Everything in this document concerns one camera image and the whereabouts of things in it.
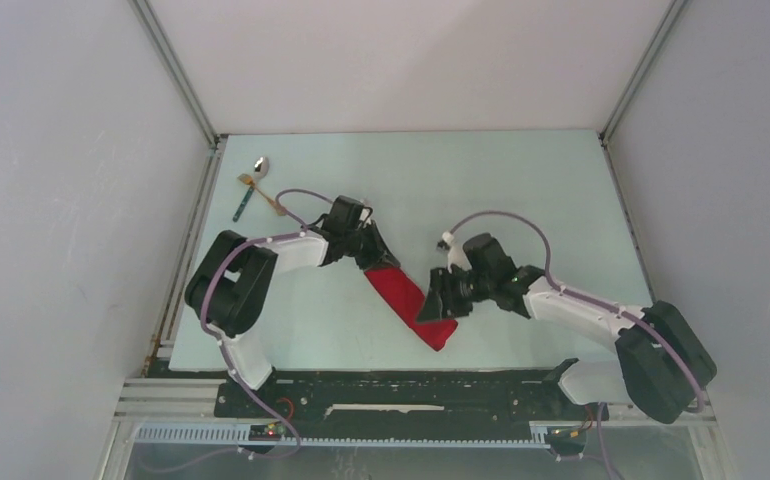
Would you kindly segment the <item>red satin napkin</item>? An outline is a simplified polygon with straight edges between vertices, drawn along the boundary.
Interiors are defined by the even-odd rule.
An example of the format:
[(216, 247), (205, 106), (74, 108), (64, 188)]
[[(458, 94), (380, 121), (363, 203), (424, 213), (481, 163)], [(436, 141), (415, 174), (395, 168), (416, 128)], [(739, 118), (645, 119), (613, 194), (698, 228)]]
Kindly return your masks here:
[(423, 343), (433, 351), (441, 351), (455, 333), (458, 323), (453, 319), (421, 324), (417, 315), (426, 297), (418, 285), (400, 268), (373, 268), (364, 275), (374, 290)]

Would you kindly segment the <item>silver spoon teal handle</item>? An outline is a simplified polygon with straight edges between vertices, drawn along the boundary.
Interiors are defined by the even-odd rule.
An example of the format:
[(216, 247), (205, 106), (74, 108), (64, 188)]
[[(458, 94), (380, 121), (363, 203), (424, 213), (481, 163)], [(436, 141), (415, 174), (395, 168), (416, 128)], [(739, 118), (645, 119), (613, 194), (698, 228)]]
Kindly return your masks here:
[(232, 217), (233, 222), (239, 221), (252, 195), (257, 191), (258, 181), (263, 179), (268, 174), (269, 169), (269, 158), (266, 156), (261, 156), (255, 162), (251, 174), (241, 174), (238, 176), (238, 180), (247, 186), (247, 190)]

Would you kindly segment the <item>gold fork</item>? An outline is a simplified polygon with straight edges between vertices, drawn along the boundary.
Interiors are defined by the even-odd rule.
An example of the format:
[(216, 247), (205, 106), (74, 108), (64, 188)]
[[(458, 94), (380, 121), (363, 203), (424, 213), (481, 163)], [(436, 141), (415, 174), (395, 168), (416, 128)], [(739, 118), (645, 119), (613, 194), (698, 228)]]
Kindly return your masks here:
[(251, 187), (255, 192), (259, 193), (265, 201), (271, 206), (271, 208), (274, 210), (277, 216), (286, 216), (287, 210), (280, 206), (279, 203), (271, 196), (269, 196), (267, 193), (262, 191), (260, 187), (258, 186), (257, 180), (250, 174), (241, 174), (238, 176), (238, 180), (242, 182), (244, 185), (247, 185), (248, 187)]

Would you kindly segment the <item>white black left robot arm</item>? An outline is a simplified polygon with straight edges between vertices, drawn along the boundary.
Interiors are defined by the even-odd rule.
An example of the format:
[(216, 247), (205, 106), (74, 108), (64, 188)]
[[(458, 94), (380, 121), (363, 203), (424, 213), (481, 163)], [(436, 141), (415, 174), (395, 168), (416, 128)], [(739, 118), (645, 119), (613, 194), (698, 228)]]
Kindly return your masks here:
[(401, 267), (370, 206), (346, 196), (330, 205), (327, 213), (312, 223), (302, 221), (293, 233), (248, 239), (222, 231), (186, 287), (186, 304), (218, 345), (230, 377), (243, 384), (238, 402), (253, 416), (269, 414), (277, 403), (276, 388), (266, 382), (274, 367), (252, 332), (273, 277), (345, 257), (365, 273)]

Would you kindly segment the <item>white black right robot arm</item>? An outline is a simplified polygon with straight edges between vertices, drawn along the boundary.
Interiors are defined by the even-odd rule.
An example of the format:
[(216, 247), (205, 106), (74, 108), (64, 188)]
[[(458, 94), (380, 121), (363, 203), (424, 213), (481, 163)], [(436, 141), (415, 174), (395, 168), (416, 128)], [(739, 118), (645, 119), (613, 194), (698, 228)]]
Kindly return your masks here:
[(700, 403), (717, 374), (714, 360), (669, 302), (628, 306), (570, 289), (545, 268), (516, 265), (489, 233), (459, 242), (445, 232), (438, 247), (447, 263), (430, 271), (419, 324), (461, 319), (491, 301), (502, 311), (565, 327), (614, 355), (609, 362), (574, 361), (544, 388), (544, 408), (554, 417), (609, 403), (618, 393), (651, 419), (670, 424)]

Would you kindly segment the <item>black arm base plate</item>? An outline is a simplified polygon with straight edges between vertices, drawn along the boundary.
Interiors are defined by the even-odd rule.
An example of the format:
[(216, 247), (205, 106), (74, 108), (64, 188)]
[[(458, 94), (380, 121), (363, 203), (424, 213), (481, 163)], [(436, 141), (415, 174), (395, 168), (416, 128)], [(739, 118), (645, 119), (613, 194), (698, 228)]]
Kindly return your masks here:
[(217, 418), (261, 419), (272, 407), (300, 436), (417, 440), (514, 440), (534, 422), (590, 426), (608, 417), (571, 402), (550, 369), (302, 371), (273, 373), (251, 399), (220, 385)]

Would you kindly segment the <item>left aluminium frame post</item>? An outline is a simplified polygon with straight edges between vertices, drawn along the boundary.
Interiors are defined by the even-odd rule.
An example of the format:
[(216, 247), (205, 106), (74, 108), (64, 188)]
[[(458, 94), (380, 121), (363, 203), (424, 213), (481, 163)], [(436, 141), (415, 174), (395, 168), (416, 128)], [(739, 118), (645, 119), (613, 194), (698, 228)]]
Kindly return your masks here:
[(220, 142), (220, 134), (212, 125), (208, 114), (200, 101), (197, 91), (190, 81), (183, 63), (165, 32), (158, 14), (147, 0), (129, 0), (139, 23), (142, 25), (150, 44), (156, 51), (167, 71), (173, 86), (183, 100), (202, 137), (214, 149)]

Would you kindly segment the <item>aluminium frame post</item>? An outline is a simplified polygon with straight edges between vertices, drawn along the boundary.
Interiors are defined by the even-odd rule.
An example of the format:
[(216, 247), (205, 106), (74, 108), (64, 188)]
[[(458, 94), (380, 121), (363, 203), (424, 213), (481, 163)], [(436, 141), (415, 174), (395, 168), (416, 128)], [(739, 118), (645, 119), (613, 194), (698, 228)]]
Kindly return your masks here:
[(150, 44), (156, 51), (167, 71), (173, 86), (183, 100), (202, 137), (214, 149), (220, 142), (220, 134), (212, 125), (208, 114), (200, 101), (197, 91), (190, 81), (183, 63), (165, 32), (158, 14), (147, 0), (129, 0), (139, 23), (142, 25)]
[(664, 46), (690, 4), (690, 0), (672, 0), (669, 2), (667, 9), (657, 24), (653, 35), (600, 131), (599, 138), (604, 148), (611, 144), (626, 112), (635, 100), (649, 72), (657, 62)]

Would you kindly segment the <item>right aluminium frame post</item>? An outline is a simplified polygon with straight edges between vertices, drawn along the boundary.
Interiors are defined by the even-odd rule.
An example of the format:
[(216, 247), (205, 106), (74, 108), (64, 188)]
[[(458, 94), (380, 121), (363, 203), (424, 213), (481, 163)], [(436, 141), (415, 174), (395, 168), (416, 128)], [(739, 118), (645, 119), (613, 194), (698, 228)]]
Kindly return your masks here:
[(672, 0), (669, 2), (667, 9), (657, 24), (653, 35), (600, 131), (599, 138), (604, 148), (611, 144), (626, 112), (635, 100), (649, 72), (657, 62), (664, 46), (690, 4), (690, 0)]

